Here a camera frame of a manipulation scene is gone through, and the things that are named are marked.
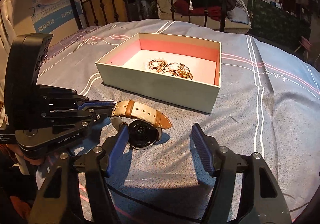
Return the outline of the pile of red black clothes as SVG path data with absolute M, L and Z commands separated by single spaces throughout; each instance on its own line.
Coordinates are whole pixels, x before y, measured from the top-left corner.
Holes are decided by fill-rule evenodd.
M 221 21 L 222 0 L 191 0 L 193 9 L 189 9 L 190 0 L 176 0 L 175 12 L 183 16 L 204 16 L 205 7 L 212 20 Z

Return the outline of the white wicker hanging chair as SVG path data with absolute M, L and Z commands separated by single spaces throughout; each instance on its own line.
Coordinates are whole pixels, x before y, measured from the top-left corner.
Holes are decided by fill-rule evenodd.
M 158 17 L 162 20 L 172 20 L 171 0 L 157 0 Z M 188 22 L 189 17 L 175 12 L 175 21 Z M 219 31 L 220 22 L 207 17 L 206 26 L 204 26 L 204 16 L 190 16 L 190 22 L 202 27 L 208 27 Z M 246 34 L 251 29 L 249 14 L 243 0 L 236 0 L 236 6 L 228 11 L 225 20 L 225 32 Z

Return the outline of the gold bangle with flower charm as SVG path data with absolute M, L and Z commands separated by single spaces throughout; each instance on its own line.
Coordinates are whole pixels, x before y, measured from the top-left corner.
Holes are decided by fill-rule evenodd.
M 172 62 L 168 64 L 167 72 L 171 76 L 193 80 L 193 75 L 191 74 L 189 67 L 180 62 Z

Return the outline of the watch with tan leather strap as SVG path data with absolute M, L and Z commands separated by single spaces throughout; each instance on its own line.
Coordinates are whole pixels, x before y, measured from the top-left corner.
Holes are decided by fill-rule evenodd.
M 134 100 L 123 100 L 115 104 L 110 120 L 118 131 L 123 119 L 129 123 L 128 145 L 136 150 L 145 150 L 161 140 L 162 131 L 172 127 L 169 118 L 152 107 Z

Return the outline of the blue white wall poster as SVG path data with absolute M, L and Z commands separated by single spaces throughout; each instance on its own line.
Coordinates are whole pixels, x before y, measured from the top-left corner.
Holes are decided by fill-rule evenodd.
M 31 21 L 37 33 L 51 33 L 74 19 L 69 0 L 31 0 Z

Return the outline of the striped grey-blue bed cover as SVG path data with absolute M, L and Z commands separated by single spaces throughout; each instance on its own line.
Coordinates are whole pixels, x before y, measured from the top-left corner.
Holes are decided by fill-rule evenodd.
M 137 33 L 177 34 L 222 44 L 222 82 L 209 115 L 103 85 L 95 62 Z M 192 223 L 214 186 L 191 140 L 191 127 L 237 154 L 259 152 L 284 194 L 291 218 L 319 186 L 319 72 L 253 37 L 185 22 L 143 20 L 84 29 L 50 48 L 39 84 L 75 89 L 91 100 L 136 100 L 163 112 L 172 128 L 159 144 L 126 148 L 107 182 L 122 223 Z

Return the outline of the pale green open gift box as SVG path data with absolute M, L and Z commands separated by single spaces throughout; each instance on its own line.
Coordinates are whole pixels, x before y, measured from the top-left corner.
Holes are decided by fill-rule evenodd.
M 138 33 L 95 64 L 107 86 L 211 113 L 221 87 L 221 47 L 198 37 Z M 171 76 L 172 62 L 189 67 L 193 80 Z

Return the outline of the pink small stool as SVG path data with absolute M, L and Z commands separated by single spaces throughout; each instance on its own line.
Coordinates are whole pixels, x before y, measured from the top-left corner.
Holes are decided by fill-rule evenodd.
M 311 52 L 312 44 L 303 36 L 301 37 L 301 40 L 299 43 L 300 45 L 294 51 L 294 53 L 298 52 L 300 48 L 303 48 L 304 49 L 303 55 L 305 57 L 305 62 L 307 63 L 309 59 L 309 53 Z

